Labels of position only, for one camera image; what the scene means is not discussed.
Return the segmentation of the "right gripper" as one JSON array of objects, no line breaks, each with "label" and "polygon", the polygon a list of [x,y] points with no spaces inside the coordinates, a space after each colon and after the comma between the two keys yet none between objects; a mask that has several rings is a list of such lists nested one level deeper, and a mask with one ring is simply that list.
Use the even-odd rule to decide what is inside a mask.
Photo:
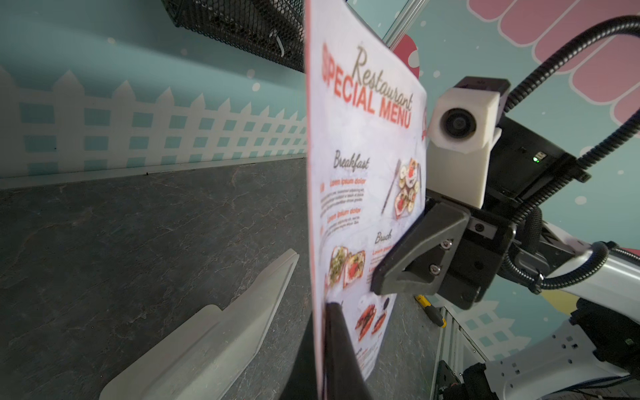
[{"label": "right gripper", "polygon": [[430,197],[428,208],[376,266],[371,291],[479,303],[500,270],[515,224],[486,210]]}]

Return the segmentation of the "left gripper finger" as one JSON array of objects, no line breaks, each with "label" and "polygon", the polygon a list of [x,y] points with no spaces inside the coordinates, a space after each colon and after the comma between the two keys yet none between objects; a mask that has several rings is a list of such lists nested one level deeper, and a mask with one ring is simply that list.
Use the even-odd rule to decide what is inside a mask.
[{"label": "left gripper finger", "polygon": [[326,399],[372,399],[358,366],[339,303],[325,306],[324,396]]}]

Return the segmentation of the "restaurant special menu sheet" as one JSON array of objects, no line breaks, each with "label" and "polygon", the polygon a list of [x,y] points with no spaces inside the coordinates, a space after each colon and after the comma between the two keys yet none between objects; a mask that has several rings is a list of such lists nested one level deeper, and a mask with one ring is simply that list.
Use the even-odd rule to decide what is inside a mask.
[{"label": "restaurant special menu sheet", "polygon": [[425,208],[428,95],[410,48],[396,55],[345,1],[305,4],[308,226],[317,394],[325,306],[339,303],[366,380],[394,295],[373,272]]}]

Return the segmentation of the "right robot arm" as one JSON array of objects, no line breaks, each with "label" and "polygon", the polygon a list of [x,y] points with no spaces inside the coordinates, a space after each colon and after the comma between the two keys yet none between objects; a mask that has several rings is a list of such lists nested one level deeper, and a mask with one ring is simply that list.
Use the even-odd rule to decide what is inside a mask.
[{"label": "right robot arm", "polygon": [[543,221],[540,207],[639,131],[628,120],[575,157],[508,117],[595,43],[638,36],[635,15],[580,33],[520,85],[466,77],[439,99],[427,135],[427,207],[373,272],[378,295],[436,293],[471,308],[495,277],[531,293],[563,291],[577,308],[540,343],[476,363],[446,399],[539,399],[639,377],[639,258],[613,242],[584,243]]}]

